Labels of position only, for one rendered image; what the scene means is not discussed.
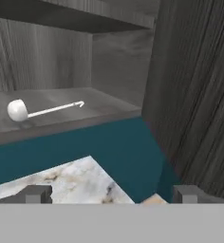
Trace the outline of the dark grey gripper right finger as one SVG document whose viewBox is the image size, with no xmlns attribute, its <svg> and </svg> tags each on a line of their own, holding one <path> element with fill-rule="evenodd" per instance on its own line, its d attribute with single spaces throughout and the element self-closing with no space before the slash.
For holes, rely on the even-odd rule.
<svg viewBox="0 0 224 243">
<path fill-rule="evenodd" d="M 195 185 L 175 185 L 173 192 L 174 203 L 220 203 L 224 204 L 224 198 L 211 196 Z"/>
</svg>

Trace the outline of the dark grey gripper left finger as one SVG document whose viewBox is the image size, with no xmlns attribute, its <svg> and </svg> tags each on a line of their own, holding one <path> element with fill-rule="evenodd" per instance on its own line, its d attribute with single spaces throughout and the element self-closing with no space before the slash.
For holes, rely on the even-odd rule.
<svg viewBox="0 0 224 243">
<path fill-rule="evenodd" d="M 28 204 L 28 203 L 51 203 L 51 185 L 28 185 L 20 192 L 12 196 L 0 198 L 0 203 Z"/>
</svg>

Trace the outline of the white ladle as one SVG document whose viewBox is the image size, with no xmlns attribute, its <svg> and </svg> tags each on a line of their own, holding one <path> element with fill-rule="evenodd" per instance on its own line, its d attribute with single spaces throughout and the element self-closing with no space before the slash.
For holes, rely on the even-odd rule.
<svg viewBox="0 0 224 243">
<path fill-rule="evenodd" d="M 78 102 L 75 102 L 75 103 L 68 103 L 68 104 L 52 107 L 52 108 L 49 108 L 49 109 L 36 111 L 34 113 L 28 113 L 28 109 L 27 109 L 27 106 L 24 103 L 24 101 L 21 100 L 21 99 L 18 99 L 18 100 L 13 100 L 8 104 L 7 111 L 8 111 L 9 117 L 14 122 L 23 122 L 23 121 L 26 121 L 29 118 L 45 115 L 47 113 L 63 110 L 63 109 L 70 108 L 70 107 L 73 107 L 73 106 L 83 107 L 84 101 L 78 101 Z"/>
</svg>

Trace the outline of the grey wood cabinet door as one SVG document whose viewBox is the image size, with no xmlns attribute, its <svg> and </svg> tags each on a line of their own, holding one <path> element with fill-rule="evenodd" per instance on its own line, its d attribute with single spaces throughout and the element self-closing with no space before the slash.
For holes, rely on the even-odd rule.
<svg viewBox="0 0 224 243">
<path fill-rule="evenodd" d="M 161 0 L 142 116 L 165 174 L 224 198 L 224 0 Z"/>
</svg>

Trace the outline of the grey wood cabinet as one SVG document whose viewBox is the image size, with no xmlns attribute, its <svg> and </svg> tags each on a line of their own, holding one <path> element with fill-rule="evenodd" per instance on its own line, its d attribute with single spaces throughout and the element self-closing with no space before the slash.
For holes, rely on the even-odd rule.
<svg viewBox="0 0 224 243">
<path fill-rule="evenodd" d="M 160 0 L 0 0 L 0 145 L 140 115 Z M 26 121 L 28 113 L 84 101 Z"/>
</svg>

